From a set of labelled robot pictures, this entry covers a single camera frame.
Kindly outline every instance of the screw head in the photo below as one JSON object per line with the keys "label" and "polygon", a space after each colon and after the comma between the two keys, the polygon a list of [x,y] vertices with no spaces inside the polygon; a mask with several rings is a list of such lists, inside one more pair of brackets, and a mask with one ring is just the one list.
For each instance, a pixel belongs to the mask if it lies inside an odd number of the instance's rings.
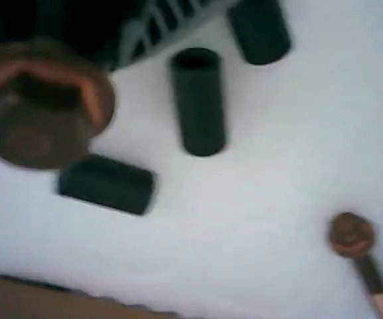
{"label": "screw head", "polygon": [[368,254],[374,246],[374,229],[368,220],[353,213],[341,213],[331,221],[329,241],[332,249],[348,258]]}
{"label": "screw head", "polygon": [[88,153],[115,106],[107,76],[58,43],[0,47],[0,158],[57,169]]}

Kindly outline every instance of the cardboard piece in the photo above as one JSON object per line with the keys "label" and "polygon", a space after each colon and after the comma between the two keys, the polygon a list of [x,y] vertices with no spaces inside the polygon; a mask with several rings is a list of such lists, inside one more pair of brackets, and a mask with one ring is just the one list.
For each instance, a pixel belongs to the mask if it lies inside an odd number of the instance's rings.
{"label": "cardboard piece", "polygon": [[117,302],[0,277],[0,319],[168,319]]}

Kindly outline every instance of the small copper screw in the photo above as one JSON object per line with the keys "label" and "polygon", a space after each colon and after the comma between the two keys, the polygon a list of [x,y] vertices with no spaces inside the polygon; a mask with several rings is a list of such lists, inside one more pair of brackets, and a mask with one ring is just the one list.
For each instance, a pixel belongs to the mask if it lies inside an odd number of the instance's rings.
{"label": "small copper screw", "polygon": [[353,213],[341,213],[331,222],[329,242],[338,255],[352,259],[373,307],[383,319],[383,278],[369,254],[375,243],[371,223]]}

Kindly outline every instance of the cylinder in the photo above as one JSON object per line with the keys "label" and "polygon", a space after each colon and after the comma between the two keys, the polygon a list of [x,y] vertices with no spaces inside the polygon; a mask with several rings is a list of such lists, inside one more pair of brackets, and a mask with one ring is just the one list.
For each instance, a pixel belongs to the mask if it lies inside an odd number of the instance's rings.
{"label": "cylinder", "polygon": [[204,48],[191,48],[171,60],[171,77],[184,149],[213,156],[226,145],[221,59]]}
{"label": "cylinder", "polygon": [[57,193],[96,205],[144,215],[155,188],[150,171],[90,155],[60,172]]}
{"label": "cylinder", "polygon": [[227,16],[248,63],[273,63],[290,51],[291,39],[278,0],[243,0]]}

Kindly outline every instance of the white surface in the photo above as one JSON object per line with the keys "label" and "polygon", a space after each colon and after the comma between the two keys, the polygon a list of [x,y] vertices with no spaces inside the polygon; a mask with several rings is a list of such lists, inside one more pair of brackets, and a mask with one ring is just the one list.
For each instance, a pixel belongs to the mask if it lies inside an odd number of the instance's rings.
{"label": "white surface", "polygon": [[[159,174],[143,219],[57,197],[54,175],[0,162],[0,271],[208,319],[374,318],[326,244],[342,210],[376,222],[383,270],[383,1],[286,0],[295,50],[244,64],[221,18],[114,76],[120,106],[96,152]],[[186,155],[165,63],[225,58],[229,148]]]}

